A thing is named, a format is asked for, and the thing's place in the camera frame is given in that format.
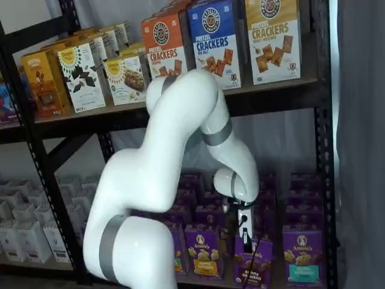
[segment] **white wall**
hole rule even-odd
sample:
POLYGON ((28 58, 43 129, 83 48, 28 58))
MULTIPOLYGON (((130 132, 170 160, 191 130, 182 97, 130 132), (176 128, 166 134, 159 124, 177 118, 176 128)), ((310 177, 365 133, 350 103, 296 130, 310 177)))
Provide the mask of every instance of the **white wall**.
MULTIPOLYGON (((0 1, 0 20, 5 33, 11 33, 49 20, 50 18, 46 0, 0 1)), ((39 43, 31 48, 14 54, 16 63, 20 64, 20 57, 22 55, 39 50, 40 47, 50 44, 53 41, 54 39, 50 39, 44 43, 39 43)), ((59 139, 45 141, 47 150, 50 151, 59 142, 59 139)), ((58 170, 57 175, 77 173, 81 176, 87 176, 91 173, 100 173, 104 164, 99 142, 94 135, 58 170)), ((36 172, 26 143, 0 145, 0 178, 28 178, 35 180, 35 182, 39 182, 39 176, 36 172)))

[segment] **box label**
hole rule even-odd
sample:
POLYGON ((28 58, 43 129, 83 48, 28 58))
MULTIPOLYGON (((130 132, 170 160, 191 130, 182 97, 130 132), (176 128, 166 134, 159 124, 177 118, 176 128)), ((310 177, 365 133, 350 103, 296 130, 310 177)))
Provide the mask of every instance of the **box label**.
POLYGON ((246 0, 254 84, 300 77, 297 9, 296 0, 246 0))
POLYGON ((223 90, 241 87, 232 1, 199 3, 188 14, 197 68, 212 73, 223 90))

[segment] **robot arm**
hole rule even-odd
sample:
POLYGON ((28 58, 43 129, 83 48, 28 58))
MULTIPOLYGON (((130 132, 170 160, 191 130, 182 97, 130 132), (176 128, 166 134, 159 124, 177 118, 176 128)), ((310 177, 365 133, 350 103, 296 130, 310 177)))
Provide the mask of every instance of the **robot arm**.
MULTIPOLYGON (((130 209, 162 213, 175 199, 186 142, 200 128, 215 159, 222 194, 253 202, 255 161, 235 138, 223 92, 203 70, 158 78, 147 91, 150 120, 142 147, 117 152, 106 164, 84 238, 88 270, 132 289, 177 288, 173 239, 160 222, 129 216, 130 209)), ((252 217, 246 231, 251 234, 252 217)))

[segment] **orange cracker box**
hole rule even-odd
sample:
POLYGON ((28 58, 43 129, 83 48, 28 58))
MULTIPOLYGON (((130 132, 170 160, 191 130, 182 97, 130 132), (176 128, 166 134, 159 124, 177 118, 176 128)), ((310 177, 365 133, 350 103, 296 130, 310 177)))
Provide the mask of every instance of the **orange cracker box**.
POLYGON ((185 5, 142 22, 151 76, 180 75, 195 67, 185 5))
POLYGON ((70 102, 54 50, 24 55, 22 63, 31 85, 38 114, 42 117, 51 117, 68 113, 70 102))
POLYGON ((297 0, 245 0, 254 84, 301 77, 297 0))

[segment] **cracker box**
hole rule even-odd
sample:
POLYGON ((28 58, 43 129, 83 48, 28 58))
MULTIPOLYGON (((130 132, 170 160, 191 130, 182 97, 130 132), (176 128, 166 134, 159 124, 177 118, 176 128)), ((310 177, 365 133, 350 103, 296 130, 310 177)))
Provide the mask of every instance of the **cracker box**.
POLYGON ((55 259, 60 263, 70 263, 66 246, 61 237, 58 225, 56 222, 49 222, 43 226, 44 234, 47 238, 48 244, 54 253, 55 259))
POLYGON ((195 67, 185 5, 142 22, 151 76, 180 75, 195 67))
POLYGON ((18 221, 35 221, 36 216, 34 214, 35 206, 33 204, 21 204, 12 210, 13 217, 18 221))
POLYGON ((216 226, 188 225, 185 229, 191 268, 198 276, 222 279, 223 256, 216 226))
POLYGON ((105 107, 108 94, 103 65, 92 39, 58 52, 64 79, 76 113, 105 107))
POLYGON ((254 85, 301 77, 297 0, 245 0, 254 85))
POLYGON ((267 240, 261 240, 258 244, 258 239, 251 239, 252 253, 245 253, 244 244, 241 237, 235 237, 235 264, 234 278, 237 285, 243 287, 247 276, 250 277, 246 288, 268 289, 271 279, 271 261, 273 244, 267 240))
POLYGON ((190 268, 190 262, 182 225, 167 221, 164 222, 164 224, 169 228, 174 240, 175 273, 180 275, 187 275, 190 268))
POLYGON ((19 222, 17 233, 19 233, 20 242, 27 254, 28 261, 44 264, 49 259, 52 252, 38 221, 19 222))
POLYGON ((17 122, 13 104, 7 86, 0 83, 0 123, 17 122))
POLYGON ((22 57, 38 114, 51 117, 70 112, 70 102, 53 49, 22 57))
POLYGON ((212 73, 222 90, 241 87, 236 9, 233 0, 199 1, 188 9, 197 68, 212 73))
POLYGON ((44 226, 46 223, 54 222, 54 214, 52 213, 51 207, 48 204, 42 204, 35 210, 35 217, 39 223, 44 226))
POLYGON ((286 282, 290 286, 321 287, 325 280, 322 232, 316 226, 283 226, 286 282))
POLYGON ((115 105, 146 101, 150 78, 144 54, 110 59, 105 68, 115 105))
POLYGON ((108 37, 108 34, 99 32, 90 35, 88 39, 94 40, 101 62, 116 56, 116 54, 113 52, 111 39, 108 37))
POLYGON ((16 220, 0 223, 0 242, 8 260, 24 262, 27 259, 27 255, 17 233, 18 223, 16 220))
POLYGON ((7 202, 0 200, 0 222, 12 220, 13 215, 7 202))

